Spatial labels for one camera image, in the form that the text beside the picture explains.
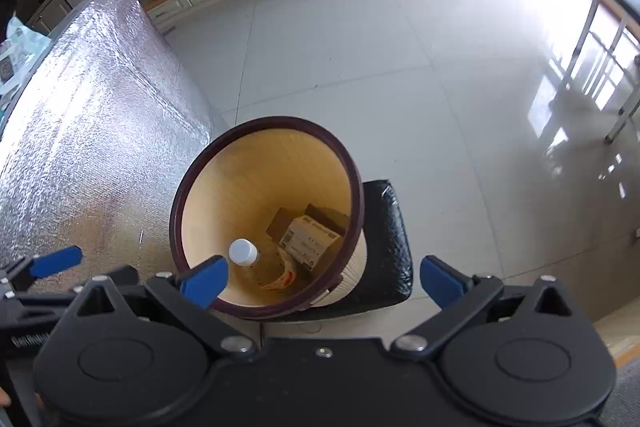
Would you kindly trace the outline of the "silver foil table cover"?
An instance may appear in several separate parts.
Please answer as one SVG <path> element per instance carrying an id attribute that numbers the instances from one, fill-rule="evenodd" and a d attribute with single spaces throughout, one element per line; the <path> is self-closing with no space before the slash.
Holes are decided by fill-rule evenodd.
<path id="1" fill-rule="evenodd" d="M 138 0 L 86 0 L 54 32 L 1 128 L 1 258 L 81 249 L 73 286 L 174 269 L 169 220 L 192 161 L 227 123 Z"/>

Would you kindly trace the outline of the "clear plastic water bottle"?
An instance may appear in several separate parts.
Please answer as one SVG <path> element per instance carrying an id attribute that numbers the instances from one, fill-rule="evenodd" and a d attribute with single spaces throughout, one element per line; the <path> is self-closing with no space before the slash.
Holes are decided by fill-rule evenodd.
<path id="1" fill-rule="evenodd" d="M 229 259 L 248 283 L 262 291 L 283 291 L 297 277 L 296 261 L 270 241 L 254 244 L 235 239 L 229 247 Z"/>

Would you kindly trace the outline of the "brown cardboard box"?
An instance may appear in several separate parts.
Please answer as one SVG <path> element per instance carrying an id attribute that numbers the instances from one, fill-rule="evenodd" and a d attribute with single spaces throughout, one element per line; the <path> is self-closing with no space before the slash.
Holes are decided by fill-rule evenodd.
<path id="1" fill-rule="evenodd" d="M 342 248 L 348 217 L 309 204 L 304 210 L 280 208 L 267 234 L 310 273 L 320 273 Z"/>

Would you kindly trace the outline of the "yellow wooden trash bin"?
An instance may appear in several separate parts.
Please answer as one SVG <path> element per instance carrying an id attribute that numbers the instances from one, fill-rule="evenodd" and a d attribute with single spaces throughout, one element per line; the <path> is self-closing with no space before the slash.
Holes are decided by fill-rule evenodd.
<path id="1" fill-rule="evenodd" d="M 311 307 L 341 283 L 362 236 L 364 196 L 348 150 L 328 130 L 295 117 L 247 121 L 205 147 L 179 184 L 172 203 L 169 240 L 180 272 L 215 255 L 235 239 L 258 242 L 278 210 L 314 206 L 341 228 L 343 244 L 329 265 L 305 286 L 252 291 L 237 267 L 212 309 L 239 319 L 275 319 Z"/>

